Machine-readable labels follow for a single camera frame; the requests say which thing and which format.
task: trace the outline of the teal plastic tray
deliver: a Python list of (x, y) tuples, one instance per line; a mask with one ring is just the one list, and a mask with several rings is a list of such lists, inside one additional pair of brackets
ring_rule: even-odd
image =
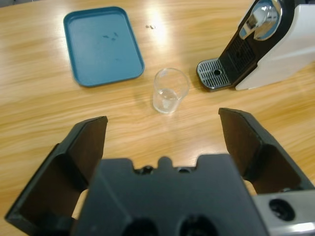
[(98, 86), (143, 73), (144, 62), (122, 8), (71, 12), (63, 24), (73, 76), (79, 84)]

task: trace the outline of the wooden table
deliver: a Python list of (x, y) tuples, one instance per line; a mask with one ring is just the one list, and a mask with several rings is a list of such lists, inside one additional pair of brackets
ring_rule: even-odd
[[(43, 0), (0, 9), (0, 234), (23, 235), (2, 216), (54, 144), (84, 119), (109, 119), (104, 158), (135, 167), (194, 165), (203, 153), (226, 152), (219, 107), (252, 113), (315, 183), (315, 64), (262, 88), (205, 91), (198, 62), (218, 57), (251, 0)], [(131, 20), (146, 69), (135, 80), (83, 88), (73, 79), (63, 18), (117, 5)], [(155, 74), (184, 71), (190, 91), (178, 111), (152, 108)]]

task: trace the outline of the white coffee machine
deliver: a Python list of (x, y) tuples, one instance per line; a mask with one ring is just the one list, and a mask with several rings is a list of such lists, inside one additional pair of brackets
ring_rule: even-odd
[(207, 89), (252, 89), (288, 78), (315, 60), (314, 0), (255, 0), (219, 58), (197, 74)]

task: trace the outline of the metal drip grate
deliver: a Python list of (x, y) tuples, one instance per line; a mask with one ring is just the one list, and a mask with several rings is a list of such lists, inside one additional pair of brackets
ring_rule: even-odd
[(197, 73), (203, 85), (209, 89), (219, 89), (231, 85), (218, 58), (199, 63)]

